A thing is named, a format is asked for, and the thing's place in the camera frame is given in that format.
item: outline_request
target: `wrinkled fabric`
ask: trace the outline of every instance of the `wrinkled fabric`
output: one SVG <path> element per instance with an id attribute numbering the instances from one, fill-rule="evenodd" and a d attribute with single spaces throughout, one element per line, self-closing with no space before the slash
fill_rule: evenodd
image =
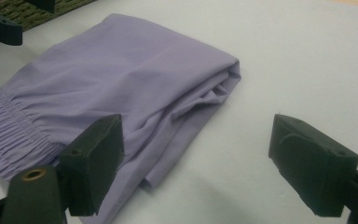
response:
<path id="1" fill-rule="evenodd" d="M 156 186 L 240 81 L 229 54 L 153 22 L 113 14 L 57 44 L 0 88 L 0 176 L 57 154 L 121 114 L 125 158 L 98 216 L 110 223 L 141 183 Z"/>

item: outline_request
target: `folded cloth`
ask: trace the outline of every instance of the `folded cloth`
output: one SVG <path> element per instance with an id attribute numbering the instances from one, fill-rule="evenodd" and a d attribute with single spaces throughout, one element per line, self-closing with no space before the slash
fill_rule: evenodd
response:
<path id="1" fill-rule="evenodd" d="M 174 31 L 113 14 L 57 44 L 0 88 L 0 176 L 57 154 L 94 120 L 121 114 L 125 158 L 98 216 L 156 186 L 240 81 L 239 62 Z"/>

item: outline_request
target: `purple fabric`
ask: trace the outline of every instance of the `purple fabric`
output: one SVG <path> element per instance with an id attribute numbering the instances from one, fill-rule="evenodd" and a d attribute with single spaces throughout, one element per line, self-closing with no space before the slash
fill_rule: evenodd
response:
<path id="1" fill-rule="evenodd" d="M 96 217 L 110 223 L 142 180 L 156 186 L 240 81 L 236 58 L 113 14 L 55 45 L 0 89 L 0 176 L 54 163 L 94 120 L 123 118 L 125 159 Z"/>

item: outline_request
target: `white tabletop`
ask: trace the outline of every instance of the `white tabletop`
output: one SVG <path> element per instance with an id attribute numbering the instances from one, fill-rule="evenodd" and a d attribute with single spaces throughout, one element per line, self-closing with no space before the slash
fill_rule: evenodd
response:
<path id="1" fill-rule="evenodd" d="M 113 223 L 346 223 L 316 217 L 268 157 L 273 116 L 303 119 L 358 153 L 358 7 L 329 0 L 99 0 L 0 44 L 0 86 L 51 45 L 111 13 L 222 49 L 243 79 L 156 189 Z M 7 183 L 0 180 L 0 198 Z M 80 223 L 71 218 L 71 223 Z"/>

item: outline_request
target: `gathered fabric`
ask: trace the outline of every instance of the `gathered fabric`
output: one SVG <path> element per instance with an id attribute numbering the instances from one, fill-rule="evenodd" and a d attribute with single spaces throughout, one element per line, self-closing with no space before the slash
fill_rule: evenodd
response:
<path id="1" fill-rule="evenodd" d="M 98 216 L 82 218 L 110 223 L 143 180 L 158 184 L 240 80 L 224 51 L 112 14 L 0 88 L 0 176 L 57 163 L 93 121 L 121 114 L 125 158 Z"/>

